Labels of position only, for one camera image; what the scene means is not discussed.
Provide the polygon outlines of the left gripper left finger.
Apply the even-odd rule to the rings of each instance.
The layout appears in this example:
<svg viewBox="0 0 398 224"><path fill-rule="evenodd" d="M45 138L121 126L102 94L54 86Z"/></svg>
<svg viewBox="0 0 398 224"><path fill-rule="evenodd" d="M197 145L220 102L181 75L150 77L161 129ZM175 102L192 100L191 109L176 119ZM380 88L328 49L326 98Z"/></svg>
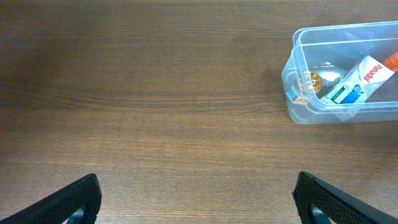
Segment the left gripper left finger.
<svg viewBox="0 0 398 224"><path fill-rule="evenodd" d="M96 174L88 174L33 205L1 220L5 223L93 224L101 206Z"/></svg>

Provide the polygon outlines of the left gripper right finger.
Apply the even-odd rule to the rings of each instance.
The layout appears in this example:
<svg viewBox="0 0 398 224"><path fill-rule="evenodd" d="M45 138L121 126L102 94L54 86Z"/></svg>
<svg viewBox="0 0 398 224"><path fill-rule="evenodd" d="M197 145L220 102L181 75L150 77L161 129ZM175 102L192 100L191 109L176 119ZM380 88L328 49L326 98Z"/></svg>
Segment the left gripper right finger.
<svg viewBox="0 0 398 224"><path fill-rule="evenodd" d="M292 192L302 223L397 224L397 218L301 171Z"/></svg>

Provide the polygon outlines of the small jar gold lid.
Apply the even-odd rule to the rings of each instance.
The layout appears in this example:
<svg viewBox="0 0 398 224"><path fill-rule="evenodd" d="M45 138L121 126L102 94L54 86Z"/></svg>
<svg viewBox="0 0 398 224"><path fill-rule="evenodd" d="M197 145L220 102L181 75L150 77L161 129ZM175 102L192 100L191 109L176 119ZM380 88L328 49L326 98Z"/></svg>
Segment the small jar gold lid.
<svg viewBox="0 0 398 224"><path fill-rule="evenodd" d="M322 88L322 77L316 72L309 71L286 91L286 96L295 104L307 105L309 103L307 91L313 90L317 94Z"/></svg>

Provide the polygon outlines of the white Panadol box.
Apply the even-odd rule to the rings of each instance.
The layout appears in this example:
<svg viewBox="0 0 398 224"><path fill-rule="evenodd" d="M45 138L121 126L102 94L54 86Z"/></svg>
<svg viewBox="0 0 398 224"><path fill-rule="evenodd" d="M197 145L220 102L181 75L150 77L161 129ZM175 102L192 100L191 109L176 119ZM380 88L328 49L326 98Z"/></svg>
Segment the white Panadol box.
<svg viewBox="0 0 398 224"><path fill-rule="evenodd" d="M367 55L320 101L332 105L364 103L393 74L382 62Z"/></svg>

